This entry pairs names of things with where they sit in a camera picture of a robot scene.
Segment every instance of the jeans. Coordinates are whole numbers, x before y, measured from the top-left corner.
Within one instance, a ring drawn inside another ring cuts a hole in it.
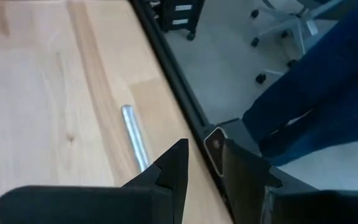
[[[275,166],[358,141],[358,7],[270,86],[242,120]]]

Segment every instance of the gray floor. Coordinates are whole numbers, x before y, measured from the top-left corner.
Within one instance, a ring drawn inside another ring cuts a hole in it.
[[[295,0],[271,1],[274,6],[296,12]],[[277,77],[263,85],[254,81],[263,69],[284,72],[285,63],[296,57],[291,38],[250,42],[261,27],[274,22],[261,14],[249,14],[261,0],[206,0],[198,33],[193,42],[186,32],[171,31],[166,38],[201,107],[211,123],[238,118]],[[358,190],[358,142],[330,147],[293,161],[284,171],[319,188]]]

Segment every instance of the metal rod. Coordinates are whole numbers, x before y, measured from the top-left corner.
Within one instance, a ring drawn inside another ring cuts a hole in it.
[[[143,172],[149,166],[149,158],[143,144],[142,135],[140,134],[139,125],[135,117],[134,108],[131,105],[124,105],[121,108],[125,125],[131,139],[132,147],[135,152],[140,171]]]

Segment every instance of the white label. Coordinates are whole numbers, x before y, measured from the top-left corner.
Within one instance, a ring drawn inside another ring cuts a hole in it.
[[[175,11],[184,11],[184,10],[190,10],[193,6],[192,5],[181,5],[176,6]]]
[[[189,22],[188,19],[177,19],[177,20],[172,21],[172,24],[173,25],[179,25],[179,24],[186,24],[188,22]]]

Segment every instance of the wood grain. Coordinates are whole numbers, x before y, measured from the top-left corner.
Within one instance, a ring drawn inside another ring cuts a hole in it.
[[[128,2],[0,1],[0,195],[133,178],[124,104],[134,106],[151,161],[190,139],[184,222],[230,223]]]

